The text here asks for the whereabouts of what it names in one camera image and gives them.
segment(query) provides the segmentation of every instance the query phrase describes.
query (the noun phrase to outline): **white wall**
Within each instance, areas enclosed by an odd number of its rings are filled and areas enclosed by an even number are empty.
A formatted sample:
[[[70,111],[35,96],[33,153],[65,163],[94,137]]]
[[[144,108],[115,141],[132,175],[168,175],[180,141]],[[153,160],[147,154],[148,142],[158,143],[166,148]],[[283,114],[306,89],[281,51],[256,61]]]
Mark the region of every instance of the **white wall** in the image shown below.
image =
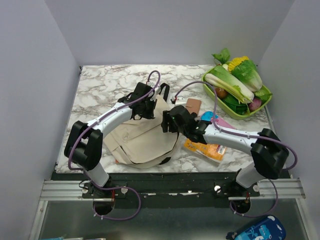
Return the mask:
[[[79,67],[43,0],[1,1],[0,239],[28,239]]]
[[[82,65],[259,62],[294,0],[45,0]]]
[[[296,0],[265,52],[259,70],[273,92],[268,106],[276,131],[299,155],[292,172],[301,178],[320,236],[319,13],[319,0]]]

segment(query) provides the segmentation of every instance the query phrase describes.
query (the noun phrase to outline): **green basket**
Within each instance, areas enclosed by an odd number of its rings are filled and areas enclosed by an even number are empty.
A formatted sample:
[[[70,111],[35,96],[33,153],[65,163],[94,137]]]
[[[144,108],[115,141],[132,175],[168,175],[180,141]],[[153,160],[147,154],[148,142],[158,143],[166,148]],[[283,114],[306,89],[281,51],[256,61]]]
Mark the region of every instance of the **green basket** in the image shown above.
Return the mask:
[[[208,74],[213,68],[211,68],[209,71],[207,71],[201,78],[201,80],[203,82],[205,82],[205,75]],[[215,94],[212,92],[212,90],[210,89],[210,87],[208,87],[206,84],[203,84],[203,89],[206,92],[206,94],[209,95],[209,97],[214,101],[215,100]],[[268,93],[271,93],[270,90],[265,86],[262,85],[262,90],[266,90]],[[220,108],[222,108],[223,111],[225,111],[230,117],[232,117],[233,119],[236,120],[241,120],[241,119],[245,119],[248,118],[250,116],[252,116],[253,114],[255,114],[256,112],[260,111],[260,109],[262,109],[272,98],[272,95],[269,97],[269,99],[261,105],[261,107],[259,107],[257,110],[250,112],[249,114],[245,114],[245,115],[240,115],[236,112],[234,112],[230,107],[228,107],[220,98],[218,98],[218,106]]]

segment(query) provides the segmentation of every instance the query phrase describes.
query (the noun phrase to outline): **screw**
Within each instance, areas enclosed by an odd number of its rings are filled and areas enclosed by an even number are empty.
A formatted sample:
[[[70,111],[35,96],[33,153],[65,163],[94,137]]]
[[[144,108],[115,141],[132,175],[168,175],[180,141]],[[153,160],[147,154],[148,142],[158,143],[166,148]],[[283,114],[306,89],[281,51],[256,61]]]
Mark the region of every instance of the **screw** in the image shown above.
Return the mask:
[[[259,186],[258,186],[258,185],[254,185],[254,186],[253,186],[253,191],[259,192],[259,191],[260,191]]]

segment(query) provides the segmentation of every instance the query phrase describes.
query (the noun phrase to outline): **red wire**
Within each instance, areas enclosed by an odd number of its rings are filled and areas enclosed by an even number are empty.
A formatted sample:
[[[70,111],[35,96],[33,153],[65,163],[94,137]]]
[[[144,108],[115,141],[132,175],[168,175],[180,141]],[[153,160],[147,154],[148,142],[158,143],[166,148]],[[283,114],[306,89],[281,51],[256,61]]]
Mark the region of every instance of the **red wire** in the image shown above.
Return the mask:
[[[249,199],[250,199],[249,192],[248,192],[248,191],[246,191],[246,198],[245,198],[245,202],[247,202]]]
[[[116,193],[115,193],[115,190],[112,190],[112,201],[113,201],[113,203],[116,202]]]

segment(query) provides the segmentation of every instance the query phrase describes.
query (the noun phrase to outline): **bok choy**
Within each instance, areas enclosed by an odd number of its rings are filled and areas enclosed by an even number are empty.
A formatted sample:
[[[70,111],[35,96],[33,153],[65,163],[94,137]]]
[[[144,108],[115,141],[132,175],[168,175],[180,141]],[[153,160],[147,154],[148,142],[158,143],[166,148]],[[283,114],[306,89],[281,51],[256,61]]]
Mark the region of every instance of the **bok choy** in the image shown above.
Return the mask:
[[[218,65],[204,76],[204,79],[216,87],[226,90],[243,104],[251,103],[255,95],[242,82]]]

